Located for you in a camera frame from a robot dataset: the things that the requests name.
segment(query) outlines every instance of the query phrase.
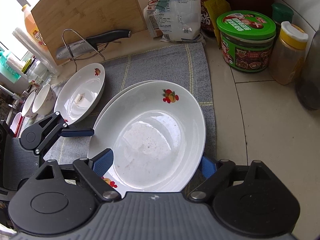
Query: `orange bottle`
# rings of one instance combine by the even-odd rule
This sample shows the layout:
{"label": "orange bottle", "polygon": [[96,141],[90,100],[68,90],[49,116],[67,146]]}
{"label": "orange bottle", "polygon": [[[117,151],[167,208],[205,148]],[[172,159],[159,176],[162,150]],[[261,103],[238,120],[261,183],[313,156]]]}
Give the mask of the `orange bottle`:
{"label": "orange bottle", "polygon": [[44,50],[48,50],[47,46],[44,44],[42,40],[42,36],[31,14],[30,6],[27,4],[24,5],[22,7],[22,11],[24,12],[24,24],[26,25],[27,32]]}

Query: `wall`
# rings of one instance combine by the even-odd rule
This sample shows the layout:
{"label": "wall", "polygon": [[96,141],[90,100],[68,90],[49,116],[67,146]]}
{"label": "wall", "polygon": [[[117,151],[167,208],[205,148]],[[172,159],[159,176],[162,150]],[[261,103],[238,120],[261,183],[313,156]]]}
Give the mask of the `wall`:
{"label": "wall", "polygon": [[294,11],[292,23],[309,35],[308,50],[320,26],[320,0],[275,0],[275,2],[283,3]]}

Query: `green jar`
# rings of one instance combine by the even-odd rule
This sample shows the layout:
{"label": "green jar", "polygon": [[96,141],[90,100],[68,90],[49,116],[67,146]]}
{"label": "green jar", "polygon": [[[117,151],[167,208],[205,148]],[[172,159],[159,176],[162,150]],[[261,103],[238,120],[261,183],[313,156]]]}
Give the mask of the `green jar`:
{"label": "green jar", "polygon": [[232,67],[258,72],[268,66],[276,25],[269,17],[252,11],[231,11],[220,15],[222,54]]}

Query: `black knife handle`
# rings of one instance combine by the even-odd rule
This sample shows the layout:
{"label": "black knife handle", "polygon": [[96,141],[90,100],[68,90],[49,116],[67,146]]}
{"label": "black knife handle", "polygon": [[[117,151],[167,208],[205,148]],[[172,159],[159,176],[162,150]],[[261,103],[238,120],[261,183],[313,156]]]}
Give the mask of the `black knife handle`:
{"label": "black knife handle", "polygon": [[89,38],[86,38],[86,41],[89,42],[92,46],[97,43],[107,43],[112,42],[121,38],[130,38],[130,30],[113,30],[108,31],[102,34],[98,34]]}

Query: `qr code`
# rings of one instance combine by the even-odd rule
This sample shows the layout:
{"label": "qr code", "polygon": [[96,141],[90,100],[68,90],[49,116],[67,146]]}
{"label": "qr code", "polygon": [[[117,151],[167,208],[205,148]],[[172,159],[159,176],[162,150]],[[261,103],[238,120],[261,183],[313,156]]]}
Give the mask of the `qr code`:
{"label": "qr code", "polygon": [[188,28],[188,29],[182,29],[183,33],[191,33],[191,28]]}

